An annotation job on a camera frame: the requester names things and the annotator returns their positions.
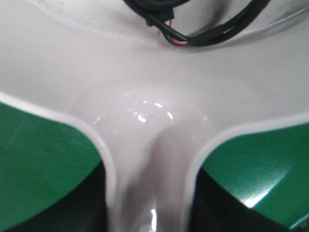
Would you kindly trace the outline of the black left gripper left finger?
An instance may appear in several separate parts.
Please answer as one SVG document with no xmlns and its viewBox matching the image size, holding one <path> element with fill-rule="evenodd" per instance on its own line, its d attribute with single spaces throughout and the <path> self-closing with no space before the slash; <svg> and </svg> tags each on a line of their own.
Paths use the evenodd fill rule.
<svg viewBox="0 0 309 232">
<path fill-rule="evenodd" d="M 2 232 L 105 232 L 105 168 L 102 162 L 80 183 L 19 171 L 0 179 Z"/>
</svg>

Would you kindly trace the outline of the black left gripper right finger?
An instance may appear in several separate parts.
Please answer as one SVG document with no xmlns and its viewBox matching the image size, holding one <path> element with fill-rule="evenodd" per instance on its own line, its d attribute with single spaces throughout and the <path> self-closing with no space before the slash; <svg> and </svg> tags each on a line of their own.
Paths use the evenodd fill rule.
<svg viewBox="0 0 309 232">
<path fill-rule="evenodd" d="M 254 206 L 273 189 L 274 182 L 255 173 L 233 173 L 224 182 L 204 168 L 197 174 L 194 194 L 196 232 L 292 232 L 258 212 Z"/>
</svg>

